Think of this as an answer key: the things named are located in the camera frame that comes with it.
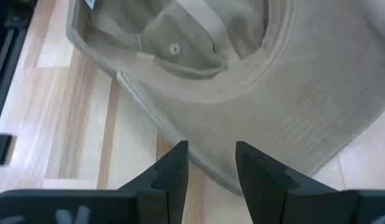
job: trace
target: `black object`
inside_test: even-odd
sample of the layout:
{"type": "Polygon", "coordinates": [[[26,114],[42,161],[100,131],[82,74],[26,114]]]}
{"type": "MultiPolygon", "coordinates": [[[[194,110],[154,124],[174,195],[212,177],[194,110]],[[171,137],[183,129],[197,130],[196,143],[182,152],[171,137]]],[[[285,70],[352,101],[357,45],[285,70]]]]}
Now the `black object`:
{"type": "Polygon", "coordinates": [[[244,142],[235,157],[254,223],[385,223],[385,190],[338,192],[244,142]]]}
{"type": "MultiPolygon", "coordinates": [[[[16,190],[0,195],[0,223],[181,223],[188,144],[118,190],[16,190]]],[[[238,175],[254,224],[385,223],[385,191],[338,192],[237,143],[238,175]]]]}
{"type": "MultiPolygon", "coordinates": [[[[0,115],[32,19],[36,0],[0,0],[0,115]]],[[[3,164],[11,136],[0,136],[3,164]]]]}
{"type": "Polygon", "coordinates": [[[118,190],[15,190],[0,194],[0,223],[181,223],[188,144],[180,142],[118,190]]]}

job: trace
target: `wooden surface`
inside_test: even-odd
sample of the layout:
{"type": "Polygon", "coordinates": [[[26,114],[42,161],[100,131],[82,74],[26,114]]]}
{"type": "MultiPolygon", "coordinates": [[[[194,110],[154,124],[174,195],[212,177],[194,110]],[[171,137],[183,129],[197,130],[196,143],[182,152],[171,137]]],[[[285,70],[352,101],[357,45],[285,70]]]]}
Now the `wooden surface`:
{"type": "MultiPolygon", "coordinates": [[[[0,120],[16,138],[0,167],[9,189],[116,189],[171,145],[119,84],[65,37],[67,1],[40,0],[0,120]]],[[[251,223],[244,199],[190,165],[184,223],[251,223]]],[[[385,113],[315,178],[385,189],[385,113]]]]}

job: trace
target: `beige baseball cap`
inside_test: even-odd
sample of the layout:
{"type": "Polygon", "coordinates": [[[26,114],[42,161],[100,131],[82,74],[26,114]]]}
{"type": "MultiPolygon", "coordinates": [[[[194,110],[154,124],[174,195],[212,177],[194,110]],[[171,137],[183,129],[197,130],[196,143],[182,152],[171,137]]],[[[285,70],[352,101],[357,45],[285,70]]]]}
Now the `beige baseball cap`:
{"type": "Polygon", "coordinates": [[[236,141],[310,175],[385,109],[382,0],[71,0],[67,35],[235,193],[236,141]]]}

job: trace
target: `wooden floor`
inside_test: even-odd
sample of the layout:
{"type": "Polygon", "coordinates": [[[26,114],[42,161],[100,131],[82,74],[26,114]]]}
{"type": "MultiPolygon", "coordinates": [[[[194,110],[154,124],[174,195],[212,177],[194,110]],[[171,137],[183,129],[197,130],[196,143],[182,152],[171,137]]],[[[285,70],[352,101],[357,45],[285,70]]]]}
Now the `wooden floor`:
{"type": "MultiPolygon", "coordinates": [[[[115,80],[65,37],[66,0],[40,0],[0,120],[16,138],[0,192],[116,189],[171,146],[115,80]]],[[[385,189],[385,113],[315,178],[336,189],[385,189]]],[[[190,168],[185,223],[251,223],[242,198],[190,168]]]]}

